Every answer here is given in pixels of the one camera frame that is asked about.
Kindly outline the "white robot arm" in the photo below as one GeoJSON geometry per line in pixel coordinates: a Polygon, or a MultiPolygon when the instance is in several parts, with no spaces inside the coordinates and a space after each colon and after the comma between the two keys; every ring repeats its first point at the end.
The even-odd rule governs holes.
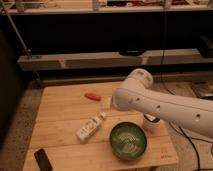
{"type": "Polygon", "coordinates": [[[112,95],[111,106],[136,110],[213,139],[213,101],[153,91],[152,75],[134,69],[112,95]]]}

